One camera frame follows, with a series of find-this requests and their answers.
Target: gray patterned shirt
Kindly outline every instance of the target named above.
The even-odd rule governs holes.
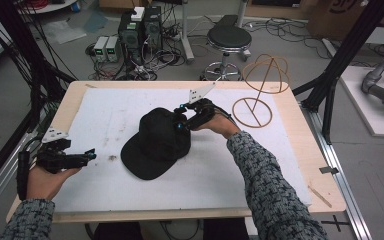
[[[327,239],[283,178],[272,153],[245,131],[230,137],[227,148],[245,179],[245,197],[261,239]],[[54,207],[47,200],[23,201],[0,239],[47,239]]]

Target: black stool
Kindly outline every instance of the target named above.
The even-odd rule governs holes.
[[[228,76],[239,75],[237,66],[227,62],[230,53],[240,53],[251,45],[251,35],[244,29],[235,26],[215,26],[207,34],[208,43],[223,52],[221,62],[211,63],[205,68],[201,80],[227,80]]]

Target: copper wire frame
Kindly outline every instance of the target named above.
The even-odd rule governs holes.
[[[258,59],[261,57],[261,56],[268,56],[269,58],[263,60],[263,61],[258,61]],[[282,60],[284,63],[285,63],[285,70],[283,70],[280,66],[279,66],[279,63],[277,61],[277,59],[280,59]],[[256,88],[254,86],[252,86],[249,82],[248,82],[248,77],[250,76],[250,74],[259,66],[261,65],[269,65],[268,66],[268,69],[264,75],[264,79],[263,79],[263,82],[261,83],[261,86],[260,88]],[[248,68],[252,67],[249,72],[246,74],[245,76],[245,72]],[[276,91],[276,92],[269,92],[269,91],[265,91],[263,90],[263,87],[264,87],[264,84],[267,80],[267,76],[269,75],[269,72],[270,72],[270,69],[272,68],[275,68],[277,69],[277,72],[279,74],[279,90]],[[258,58],[255,60],[254,63],[250,63],[248,64],[247,66],[245,66],[242,70],[242,79],[244,79],[244,81],[246,82],[246,84],[248,84],[249,87],[251,87],[252,89],[258,91],[258,95],[256,98],[252,98],[252,97],[246,97],[246,98],[241,98],[239,100],[237,100],[233,106],[232,106],[232,113],[233,113],[233,116],[235,117],[235,119],[242,123],[243,125],[247,126],[247,127],[250,127],[250,128],[262,128],[262,127],[265,127],[267,125],[270,124],[270,122],[272,121],[273,119],[273,112],[271,110],[271,108],[262,100],[260,100],[260,95],[261,93],[266,93],[266,94],[278,94],[278,93],[282,93],[284,91],[286,91],[288,88],[289,88],[289,85],[290,85],[290,79],[289,79],[289,76],[288,76],[288,62],[284,59],[284,58],[280,58],[280,57],[272,57],[268,54],[262,54],[260,56],[258,56]],[[282,80],[282,76],[286,76],[286,82],[287,82],[287,85],[285,88],[283,88],[283,80]],[[255,101],[254,102],[254,106],[251,107],[248,103],[247,100],[253,100]],[[242,121],[241,119],[239,119],[239,117],[236,115],[236,112],[235,112],[235,106],[237,105],[237,103],[241,102],[241,101],[244,101],[245,104],[248,106],[248,109],[251,111],[254,119],[257,121],[258,125],[252,125],[252,124],[247,124],[245,123],[245,121]],[[266,122],[266,123],[260,123],[260,121],[258,120],[258,117],[257,115],[255,114],[255,108],[257,106],[257,103],[261,103],[263,104],[269,111],[270,113],[270,116],[269,116],[269,120]]]

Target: human hand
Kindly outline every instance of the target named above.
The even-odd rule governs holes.
[[[201,129],[210,129],[215,133],[223,135],[223,137],[226,139],[241,131],[239,127],[236,126],[233,122],[231,122],[221,113],[217,112],[210,121],[202,124],[196,129],[193,129],[193,131],[199,131]]]
[[[72,168],[52,174],[42,167],[34,166],[29,172],[26,199],[52,200],[65,180],[79,171],[80,168]]]

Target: electronic equipment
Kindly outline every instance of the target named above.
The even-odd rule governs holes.
[[[120,42],[118,41],[118,37],[109,37],[105,49],[107,51],[108,61],[118,62],[118,59],[120,59],[121,56],[121,46]]]
[[[98,41],[93,47],[93,51],[95,52],[96,60],[98,62],[107,61],[107,51],[105,50],[107,41],[108,41],[108,37],[99,37]]]
[[[143,21],[135,22],[131,19],[131,13],[121,15],[118,27],[118,36],[122,44],[122,51],[126,60],[131,60],[137,65],[143,65],[141,50],[144,42]]]
[[[146,7],[143,18],[145,25],[145,35],[148,43],[148,50],[160,50],[163,47],[161,7]]]
[[[134,22],[141,22],[143,18],[143,14],[145,12],[144,7],[135,7],[135,13],[132,14],[132,21]]]

